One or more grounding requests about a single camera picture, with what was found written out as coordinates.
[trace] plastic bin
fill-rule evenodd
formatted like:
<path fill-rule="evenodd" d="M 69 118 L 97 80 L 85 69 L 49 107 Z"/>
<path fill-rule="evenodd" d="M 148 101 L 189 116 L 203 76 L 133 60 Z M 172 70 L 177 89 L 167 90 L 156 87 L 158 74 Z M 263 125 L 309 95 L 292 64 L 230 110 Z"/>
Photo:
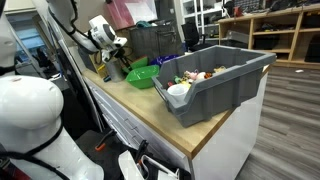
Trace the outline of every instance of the plastic bin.
<path fill-rule="evenodd" d="M 276 55 L 225 46 L 213 46 L 191 55 L 165 62 L 158 76 L 152 78 L 166 106 L 179 122 L 188 127 L 240 104 L 257 95 L 262 70 L 275 62 Z M 223 72 L 207 80 L 195 81 L 183 102 L 168 94 L 168 81 L 185 71 L 212 72 L 225 66 Z"/>

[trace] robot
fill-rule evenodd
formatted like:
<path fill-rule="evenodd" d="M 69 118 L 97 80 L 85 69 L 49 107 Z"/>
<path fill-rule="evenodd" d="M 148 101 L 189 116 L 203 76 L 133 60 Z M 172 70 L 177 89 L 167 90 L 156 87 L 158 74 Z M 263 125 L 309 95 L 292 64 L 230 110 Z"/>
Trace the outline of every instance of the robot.
<path fill-rule="evenodd" d="M 77 30 L 74 0 L 47 0 L 48 11 L 58 25 L 88 53 L 102 51 L 110 60 L 126 43 L 117 37 L 108 22 L 98 16 L 90 20 L 87 33 Z M 103 169 L 87 158 L 62 127 L 60 113 L 63 97 L 59 88 L 48 80 L 13 76 L 15 40 L 1 13 L 0 0 L 0 143 L 11 162 L 32 179 L 101 180 Z"/>

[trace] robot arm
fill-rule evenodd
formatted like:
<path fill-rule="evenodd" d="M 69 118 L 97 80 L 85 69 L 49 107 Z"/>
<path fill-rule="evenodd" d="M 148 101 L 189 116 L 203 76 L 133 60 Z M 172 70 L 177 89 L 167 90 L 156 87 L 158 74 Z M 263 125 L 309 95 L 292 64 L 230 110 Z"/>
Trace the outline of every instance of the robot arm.
<path fill-rule="evenodd" d="M 48 0 L 47 2 L 49 13 L 57 24 L 89 54 L 102 50 L 103 60 L 108 61 L 127 42 L 126 38 L 117 37 L 101 15 L 89 21 L 91 29 L 87 33 L 80 32 L 74 25 L 78 19 L 74 0 Z"/>

